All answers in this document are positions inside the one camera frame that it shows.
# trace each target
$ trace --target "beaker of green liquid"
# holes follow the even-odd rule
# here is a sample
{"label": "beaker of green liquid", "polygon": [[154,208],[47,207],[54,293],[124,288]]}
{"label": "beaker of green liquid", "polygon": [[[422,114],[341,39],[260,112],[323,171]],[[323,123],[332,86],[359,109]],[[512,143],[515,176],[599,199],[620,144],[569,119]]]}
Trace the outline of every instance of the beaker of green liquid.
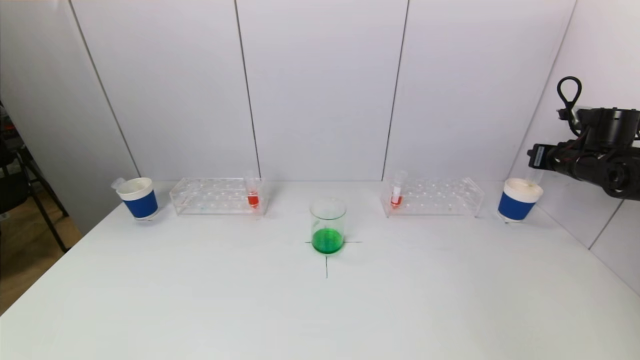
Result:
{"label": "beaker of green liquid", "polygon": [[345,203],[335,197],[314,201],[311,211],[311,245],[323,254],[333,254],[344,244]]}

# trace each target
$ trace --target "white cup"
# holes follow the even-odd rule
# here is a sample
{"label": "white cup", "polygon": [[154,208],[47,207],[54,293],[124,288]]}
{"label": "white cup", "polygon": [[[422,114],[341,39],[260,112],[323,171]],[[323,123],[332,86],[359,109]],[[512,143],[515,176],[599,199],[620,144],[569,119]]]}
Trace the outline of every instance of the white cup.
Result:
{"label": "white cup", "polygon": [[129,181],[116,180],[116,193],[131,211],[136,220],[146,220],[158,211],[154,184],[148,177],[138,177]]}
{"label": "white cup", "polygon": [[512,177],[504,182],[504,190],[498,212],[505,221],[522,221],[536,202],[540,199],[544,191],[531,181]]}

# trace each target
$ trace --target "test tube with red liquid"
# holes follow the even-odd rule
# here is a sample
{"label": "test tube with red liquid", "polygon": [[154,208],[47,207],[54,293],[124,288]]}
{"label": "test tube with red liquid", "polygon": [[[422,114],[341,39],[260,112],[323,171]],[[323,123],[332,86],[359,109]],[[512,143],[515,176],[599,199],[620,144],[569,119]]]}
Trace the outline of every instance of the test tube with red liquid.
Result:
{"label": "test tube with red liquid", "polygon": [[253,176],[253,172],[248,172],[244,176],[244,187],[246,188],[246,198],[249,202],[249,206],[256,209],[260,204],[260,198],[258,196],[258,183],[259,180]]}
{"label": "test tube with red liquid", "polygon": [[408,174],[406,171],[396,172],[393,183],[391,183],[391,208],[397,209],[402,204],[403,185]]}

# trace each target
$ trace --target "black chair leg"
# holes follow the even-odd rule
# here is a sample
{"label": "black chair leg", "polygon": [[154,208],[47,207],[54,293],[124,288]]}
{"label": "black chair leg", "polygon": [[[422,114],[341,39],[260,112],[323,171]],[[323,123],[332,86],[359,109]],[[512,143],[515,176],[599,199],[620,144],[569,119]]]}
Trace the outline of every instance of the black chair leg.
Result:
{"label": "black chair leg", "polygon": [[49,194],[51,199],[53,199],[53,202],[56,203],[56,205],[58,206],[58,209],[60,209],[60,211],[62,211],[62,216],[63,217],[68,217],[69,213],[67,213],[67,210],[65,209],[65,207],[62,206],[62,203],[60,202],[60,200],[56,196],[56,193],[53,192],[53,189],[51,188],[49,183],[40,175],[40,173],[33,166],[33,164],[28,161],[28,162],[24,163],[24,166],[26,166],[33,173],[33,175],[36,177],[36,180],[39,181],[40,184],[42,184],[42,187]]}
{"label": "black chair leg", "polygon": [[60,238],[60,235],[58,235],[58,232],[56,231],[56,228],[53,226],[53,223],[51,222],[51,219],[49,219],[49,216],[47,215],[46,210],[42,206],[42,203],[40,202],[40,199],[38,199],[38,196],[36,195],[35,191],[33,191],[33,187],[29,187],[29,190],[31,192],[31,197],[36,202],[36,206],[38,206],[38,209],[40,210],[40,213],[42,214],[42,217],[44,217],[44,221],[47,223],[47,226],[49,226],[49,230],[51,230],[51,233],[53,234],[54,239],[56,239],[56,243],[58,243],[58,246],[60,247],[60,250],[62,250],[62,252],[69,251],[69,249],[67,249],[67,247],[65,246],[65,243],[62,242],[62,239]]}

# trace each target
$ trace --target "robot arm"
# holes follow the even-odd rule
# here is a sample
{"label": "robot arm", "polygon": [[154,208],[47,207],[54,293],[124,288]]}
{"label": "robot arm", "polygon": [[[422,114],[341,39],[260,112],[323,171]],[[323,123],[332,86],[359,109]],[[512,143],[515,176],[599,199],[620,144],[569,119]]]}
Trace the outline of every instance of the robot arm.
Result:
{"label": "robot arm", "polygon": [[[578,84],[572,101],[567,101],[560,89],[566,80]],[[572,76],[560,80],[557,91],[565,105],[558,110],[560,119],[569,122],[577,139],[557,145],[535,144],[527,151],[529,166],[601,186],[612,197],[640,200],[640,148],[633,147],[634,140],[640,140],[640,111],[576,110],[582,84]]]}

